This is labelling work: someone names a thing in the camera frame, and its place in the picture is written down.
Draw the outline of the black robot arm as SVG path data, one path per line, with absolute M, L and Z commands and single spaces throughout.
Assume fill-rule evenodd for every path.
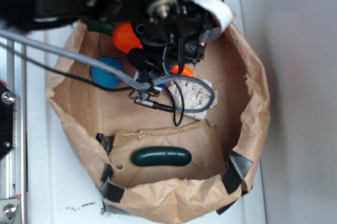
M 204 58 L 210 16 L 196 0 L 1 0 L 1 27 L 21 32 L 86 23 L 130 22 L 153 50 L 184 63 Z

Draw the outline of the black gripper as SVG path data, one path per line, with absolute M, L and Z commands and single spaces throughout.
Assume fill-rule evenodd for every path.
M 132 0 L 131 25 L 150 57 L 169 65 L 196 64 L 204 59 L 211 31 L 211 13 L 196 0 Z

